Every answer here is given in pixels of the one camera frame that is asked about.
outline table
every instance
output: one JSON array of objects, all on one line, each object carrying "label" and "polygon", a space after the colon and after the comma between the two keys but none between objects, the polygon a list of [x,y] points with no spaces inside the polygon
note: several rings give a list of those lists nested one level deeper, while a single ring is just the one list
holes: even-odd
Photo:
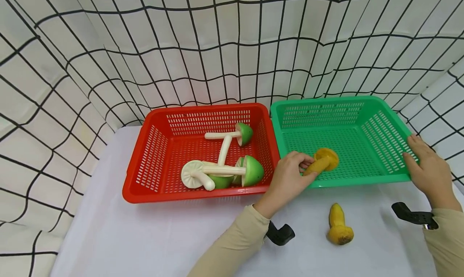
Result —
[{"label": "table", "polygon": [[[127,203],[121,189],[139,130],[118,130],[101,156],[52,277],[186,276],[243,207],[259,199]],[[396,201],[430,209],[410,182],[307,190],[272,219],[278,228],[289,224],[296,237],[283,247],[266,240],[237,276],[436,276],[421,226],[397,219],[390,208]],[[334,202],[354,230],[342,247],[325,236]]]}]

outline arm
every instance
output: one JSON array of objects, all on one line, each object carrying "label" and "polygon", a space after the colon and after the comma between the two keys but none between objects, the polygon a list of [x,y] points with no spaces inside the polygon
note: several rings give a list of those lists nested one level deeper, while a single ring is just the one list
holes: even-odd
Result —
[{"label": "arm", "polygon": [[439,277],[463,276],[464,272],[464,213],[452,189],[450,167],[418,136],[408,143],[420,159],[420,166],[409,154],[404,154],[414,185],[422,191],[432,207],[438,229],[424,229],[427,247],[433,256]]},{"label": "arm", "polygon": [[200,257],[188,277],[229,277],[264,243],[269,219],[310,185],[317,174],[301,176],[314,159],[298,152],[282,158],[271,185],[253,206],[245,207],[232,225]]}]

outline person's left hand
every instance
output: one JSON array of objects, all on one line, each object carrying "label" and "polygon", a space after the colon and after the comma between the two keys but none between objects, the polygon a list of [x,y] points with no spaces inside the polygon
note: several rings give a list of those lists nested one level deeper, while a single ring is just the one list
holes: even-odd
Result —
[{"label": "person's left hand", "polygon": [[315,172],[306,176],[300,175],[313,162],[314,158],[297,151],[292,151],[279,160],[268,191],[254,204],[254,208],[270,219],[316,179]]}]

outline red basket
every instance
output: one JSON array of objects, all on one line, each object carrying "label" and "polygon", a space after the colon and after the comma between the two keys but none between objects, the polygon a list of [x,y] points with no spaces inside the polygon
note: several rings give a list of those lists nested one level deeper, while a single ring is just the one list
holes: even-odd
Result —
[{"label": "red basket", "polygon": [[[191,160],[217,163],[222,140],[206,140],[204,134],[235,131],[237,122],[250,125],[253,137],[244,147],[232,141],[226,165],[235,166],[239,157],[251,155],[265,170],[263,180],[255,186],[210,192],[203,187],[186,188],[180,179],[184,164]],[[261,194],[268,189],[280,159],[275,141],[269,112],[260,103],[153,110],[140,130],[122,196],[130,203],[143,203]]]}]

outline white curtain with black grid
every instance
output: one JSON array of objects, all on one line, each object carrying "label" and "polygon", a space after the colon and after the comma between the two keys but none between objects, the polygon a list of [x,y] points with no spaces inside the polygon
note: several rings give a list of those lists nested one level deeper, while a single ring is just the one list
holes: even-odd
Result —
[{"label": "white curtain with black grid", "polygon": [[0,276],[48,275],[113,132],[155,108],[378,96],[459,185],[462,3],[0,0]]}]

